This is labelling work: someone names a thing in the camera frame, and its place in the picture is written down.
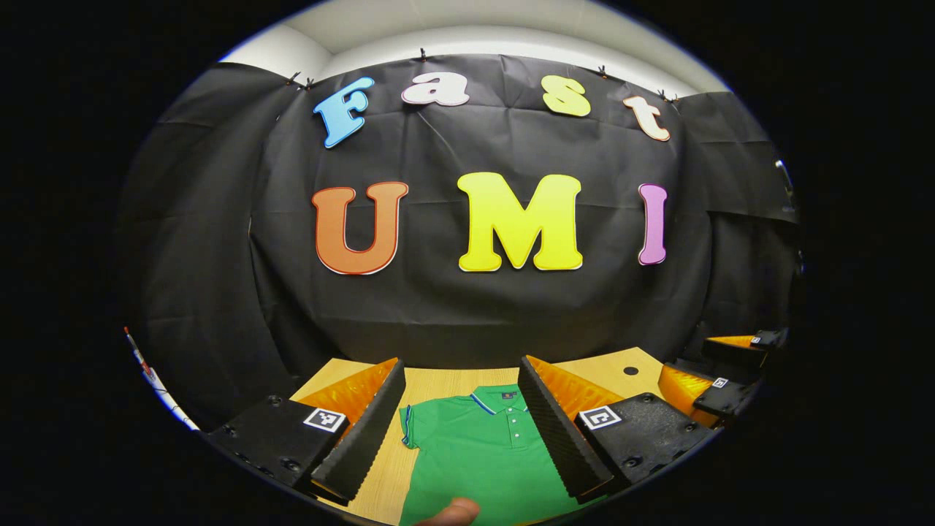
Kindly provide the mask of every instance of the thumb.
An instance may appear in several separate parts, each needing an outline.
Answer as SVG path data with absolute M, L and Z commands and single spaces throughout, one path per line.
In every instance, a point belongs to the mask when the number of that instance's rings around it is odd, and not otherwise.
M 468 526 L 481 513 L 481 507 L 470 499 L 458 497 L 431 519 L 422 520 L 412 526 Z

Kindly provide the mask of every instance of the yellow letter m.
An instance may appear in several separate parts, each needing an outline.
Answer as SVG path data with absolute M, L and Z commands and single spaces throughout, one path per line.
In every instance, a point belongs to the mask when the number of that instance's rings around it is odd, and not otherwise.
M 575 232 L 575 197 L 582 186 L 577 179 L 568 175 L 543 177 L 525 210 L 498 173 L 463 175 L 458 179 L 458 188 L 467 194 L 470 212 L 467 254 L 458 261 L 461 270 L 491 272 L 500 268 L 501 257 L 494 253 L 494 231 L 515 269 L 526 263 L 540 232 L 542 247 L 533 257 L 537 269 L 581 267 L 583 258 L 578 252 Z

